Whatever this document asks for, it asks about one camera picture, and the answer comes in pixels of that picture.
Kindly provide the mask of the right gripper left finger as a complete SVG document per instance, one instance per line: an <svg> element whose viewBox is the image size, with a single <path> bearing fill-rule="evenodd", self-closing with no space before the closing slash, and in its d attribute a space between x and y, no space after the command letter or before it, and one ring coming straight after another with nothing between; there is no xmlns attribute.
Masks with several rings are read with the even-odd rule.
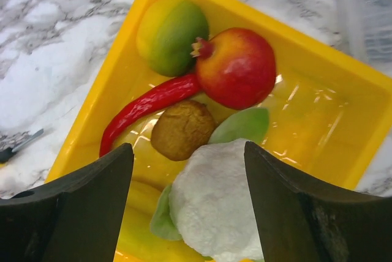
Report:
<svg viewBox="0 0 392 262"><path fill-rule="evenodd" d="M113 261L129 191L129 143L1 200L1 261Z"/></svg>

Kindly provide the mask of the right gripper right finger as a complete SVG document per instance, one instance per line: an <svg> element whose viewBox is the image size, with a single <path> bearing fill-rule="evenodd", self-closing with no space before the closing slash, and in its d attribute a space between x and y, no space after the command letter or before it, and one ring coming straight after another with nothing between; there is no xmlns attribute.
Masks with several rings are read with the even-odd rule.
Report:
<svg viewBox="0 0 392 262"><path fill-rule="evenodd" d="M324 182L250 141L244 161L266 261L391 260L391 198Z"/></svg>

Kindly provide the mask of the red apple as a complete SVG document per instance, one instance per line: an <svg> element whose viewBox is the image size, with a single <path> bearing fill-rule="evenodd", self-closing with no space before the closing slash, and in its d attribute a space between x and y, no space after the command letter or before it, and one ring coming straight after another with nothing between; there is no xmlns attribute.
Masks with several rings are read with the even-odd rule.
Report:
<svg viewBox="0 0 392 262"><path fill-rule="evenodd" d="M203 92L215 102L243 110L264 101L276 82L273 48L245 28L229 28L211 40L192 44L195 73Z"/></svg>

